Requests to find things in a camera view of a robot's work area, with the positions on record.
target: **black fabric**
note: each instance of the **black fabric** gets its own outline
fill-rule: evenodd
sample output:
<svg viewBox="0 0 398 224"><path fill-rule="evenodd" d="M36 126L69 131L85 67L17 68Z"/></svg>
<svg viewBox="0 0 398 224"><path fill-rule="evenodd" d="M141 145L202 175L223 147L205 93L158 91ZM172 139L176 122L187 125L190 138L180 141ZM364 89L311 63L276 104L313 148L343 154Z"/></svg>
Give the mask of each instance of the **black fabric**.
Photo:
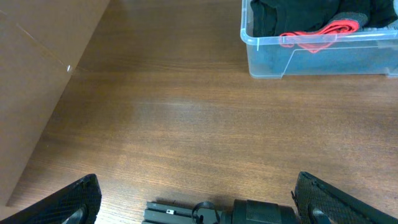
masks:
<svg viewBox="0 0 398 224"><path fill-rule="evenodd" d="M316 31L337 13L340 0L252 0L254 37Z"/></svg>
<svg viewBox="0 0 398 224"><path fill-rule="evenodd" d="M371 19L366 27L382 28L398 19L393 0L371 0Z"/></svg>
<svg viewBox="0 0 398 224"><path fill-rule="evenodd" d="M341 0L338 12L332 20L350 19L365 26L371 15L371 0Z"/></svg>

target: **plastic container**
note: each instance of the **plastic container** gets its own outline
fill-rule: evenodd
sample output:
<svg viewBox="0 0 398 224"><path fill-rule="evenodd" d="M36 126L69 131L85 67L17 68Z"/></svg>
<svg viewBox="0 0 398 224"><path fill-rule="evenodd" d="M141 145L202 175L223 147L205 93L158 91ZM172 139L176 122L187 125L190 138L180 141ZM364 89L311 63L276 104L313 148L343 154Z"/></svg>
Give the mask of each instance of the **plastic container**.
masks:
<svg viewBox="0 0 398 224"><path fill-rule="evenodd" d="M398 30L305 35L299 39L257 38L252 37L253 12L250 1L242 1L241 39L246 43L252 77L351 74L398 77ZM297 45L306 43L332 44L313 54ZM281 44L294 46L287 48Z"/></svg>

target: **red cloth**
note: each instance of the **red cloth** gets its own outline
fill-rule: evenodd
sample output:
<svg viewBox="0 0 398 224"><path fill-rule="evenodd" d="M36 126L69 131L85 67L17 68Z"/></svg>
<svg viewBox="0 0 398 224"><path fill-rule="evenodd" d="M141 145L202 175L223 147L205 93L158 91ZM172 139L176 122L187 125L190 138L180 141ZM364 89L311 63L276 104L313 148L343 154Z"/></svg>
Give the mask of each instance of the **red cloth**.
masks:
<svg viewBox="0 0 398 224"><path fill-rule="evenodd" d="M286 32L281 34L281 37L292 36L293 38L300 41L303 37L300 38L301 35L321 35L321 34L350 34L359 29L359 23L353 20L338 20L333 21L326 25L324 28L320 29L316 32L304 32L304 31L297 31L297 32ZM309 52L315 54L322 49L328 48L334 42L327 42L327 43L314 43L314 44L297 44L298 46L302 47L303 49L307 49ZM283 47L293 47L294 44L283 44L280 42L280 45Z"/></svg>

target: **black mechanical part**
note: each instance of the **black mechanical part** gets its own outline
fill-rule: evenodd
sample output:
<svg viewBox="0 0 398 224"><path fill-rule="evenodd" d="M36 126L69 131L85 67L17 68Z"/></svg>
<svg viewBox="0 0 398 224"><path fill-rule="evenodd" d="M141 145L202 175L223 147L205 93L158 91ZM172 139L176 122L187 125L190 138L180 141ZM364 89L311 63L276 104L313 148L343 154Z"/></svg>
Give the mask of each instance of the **black mechanical part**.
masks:
<svg viewBox="0 0 398 224"><path fill-rule="evenodd" d="M100 205L101 190L97 177L89 174L0 221L0 224L92 224Z"/></svg>
<svg viewBox="0 0 398 224"><path fill-rule="evenodd" d="M299 173L294 200L301 221L306 224L398 223L396 218L342 192L308 172Z"/></svg>
<svg viewBox="0 0 398 224"><path fill-rule="evenodd" d="M217 213L222 219L223 212L217 211ZM192 210L148 202L144 212L145 221L143 221L142 224L192 224L192 218L196 222L202 219L201 222L203 224L214 224L218 222L213 209L198 208Z"/></svg>
<svg viewBox="0 0 398 224"><path fill-rule="evenodd" d="M232 222L220 224L296 224L293 208L275 203L235 200Z"/></svg>

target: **wooden floor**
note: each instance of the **wooden floor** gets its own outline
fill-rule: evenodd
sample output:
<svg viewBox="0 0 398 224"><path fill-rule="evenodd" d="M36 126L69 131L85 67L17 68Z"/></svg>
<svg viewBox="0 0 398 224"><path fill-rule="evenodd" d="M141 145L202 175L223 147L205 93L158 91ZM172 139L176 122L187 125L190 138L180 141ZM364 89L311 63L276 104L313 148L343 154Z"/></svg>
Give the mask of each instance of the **wooden floor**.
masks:
<svg viewBox="0 0 398 224"><path fill-rule="evenodd" d="M240 0L111 1L9 205L85 174L97 223L140 223L146 201L294 206L306 170L398 217L398 79L255 80Z"/></svg>

